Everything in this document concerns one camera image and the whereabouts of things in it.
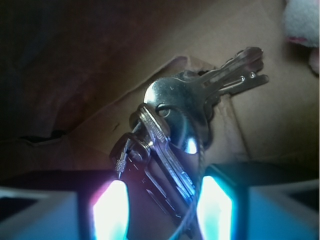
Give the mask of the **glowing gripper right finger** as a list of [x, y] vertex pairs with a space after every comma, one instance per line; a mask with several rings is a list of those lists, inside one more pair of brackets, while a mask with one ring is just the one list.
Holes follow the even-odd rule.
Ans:
[[201, 237], [317, 240], [319, 183], [318, 171], [295, 164], [212, 164], [196, 210]]

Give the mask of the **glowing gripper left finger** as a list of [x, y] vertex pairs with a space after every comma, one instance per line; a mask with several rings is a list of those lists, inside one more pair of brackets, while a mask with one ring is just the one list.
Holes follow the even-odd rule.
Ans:
[[3, 240], [125, 240], [127, 185], [112, 172], [29, 172], [0, 182]]

